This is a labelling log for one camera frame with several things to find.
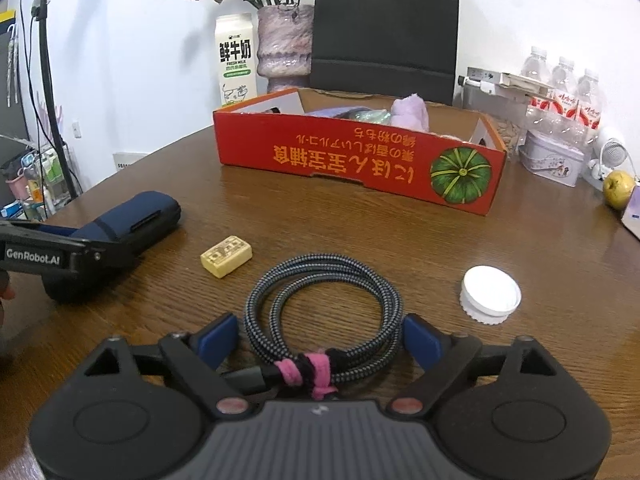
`yellow apple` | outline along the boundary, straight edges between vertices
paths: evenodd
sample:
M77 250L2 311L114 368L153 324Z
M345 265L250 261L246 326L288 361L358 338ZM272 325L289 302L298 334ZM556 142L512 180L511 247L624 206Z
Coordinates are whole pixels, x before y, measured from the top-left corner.
M622 211L628 204L635 186L636 180L626 171L612 171L602 183L604 200L613 209Z

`black shopping bag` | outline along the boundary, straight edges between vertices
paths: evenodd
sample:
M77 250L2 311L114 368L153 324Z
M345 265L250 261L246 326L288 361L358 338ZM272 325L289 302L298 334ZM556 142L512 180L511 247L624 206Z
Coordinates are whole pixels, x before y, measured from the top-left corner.
M316 0L311 86L451 104L459 0Z

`pink container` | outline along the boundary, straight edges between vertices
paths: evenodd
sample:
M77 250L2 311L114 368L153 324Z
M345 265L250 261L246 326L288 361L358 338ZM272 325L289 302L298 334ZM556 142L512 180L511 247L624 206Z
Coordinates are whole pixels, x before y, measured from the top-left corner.
M24 176L24 170L20 170L20 175L15 180L7 180L11 193L14 194L16 200L28 200L30 195L27 191L27 178Z

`coiled cable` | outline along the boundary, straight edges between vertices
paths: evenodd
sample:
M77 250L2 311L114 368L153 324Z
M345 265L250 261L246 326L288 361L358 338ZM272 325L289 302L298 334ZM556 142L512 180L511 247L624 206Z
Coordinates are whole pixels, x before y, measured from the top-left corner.
M282 336L280 316L287 300L300 289L322 282L344 282L372 294L382 307L382 323L370 340L345 350L330 349L326 354L332 364L333 384L369 377L386 367L395 357L402 339L402 298L385 278L366 265L340 254L305 254L296 256L269 270L246 300L244 328L254 352L267 364L293 359ZM277 287L271 305L267 337L258 316L267 296Z

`white plastic cap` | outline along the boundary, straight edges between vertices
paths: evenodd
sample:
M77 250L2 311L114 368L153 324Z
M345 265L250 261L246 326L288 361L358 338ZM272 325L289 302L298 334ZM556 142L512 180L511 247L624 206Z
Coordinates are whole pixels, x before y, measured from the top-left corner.
M521 300L518 284L506 272L495 267L473 267L462 280L460 305L480 323L502 323L517 309Z
M584 69L584 75L591 79L595 79L596 81L600 79L600 75L595 70L591 70L589 68Z
M560 56L560 64L561 65L566 65L571 69L573 69L574 66L575 66L575 62L574 62L573 59L569 59L567 57L562 57L562 56Z
M546 50L544 48L540 48L538 46L532 46L531 47L531 53L536 55L536 56L540 56L540 57L546 58Z

